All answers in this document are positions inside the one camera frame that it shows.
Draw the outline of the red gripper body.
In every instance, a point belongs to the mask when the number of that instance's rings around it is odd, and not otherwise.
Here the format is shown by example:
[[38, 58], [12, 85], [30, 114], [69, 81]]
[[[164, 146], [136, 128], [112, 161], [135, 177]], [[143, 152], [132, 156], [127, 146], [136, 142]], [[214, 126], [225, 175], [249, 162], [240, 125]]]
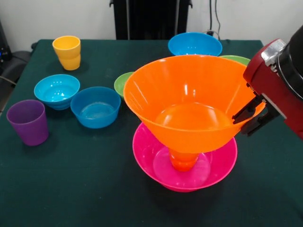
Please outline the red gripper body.
[[243, 73], [255, 96], [262, 95], [284, 118], [285, 124], [303, 137], [303, 41], [276, 39], [260, 49]]

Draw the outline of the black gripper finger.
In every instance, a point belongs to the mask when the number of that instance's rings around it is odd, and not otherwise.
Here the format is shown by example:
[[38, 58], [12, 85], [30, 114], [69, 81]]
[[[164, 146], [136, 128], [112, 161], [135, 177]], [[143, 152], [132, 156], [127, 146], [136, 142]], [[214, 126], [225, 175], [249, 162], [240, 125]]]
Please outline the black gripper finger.
[[267, 123], [280, 116], [280, 113], [271, 104], [266, 104], [265, 109], [266, 112], [263, 115], [258, 114], [256, 117], [253, 117], [241, 127], [242, 134], [251, 136], [261, 127], [265, 126]]
[[252, 119], [258, 114], [263, 115], [265, 107], [266, 101], [264, 101], [264, 97], [262, 95], [256, 95], [232, 117], [233, 124]]

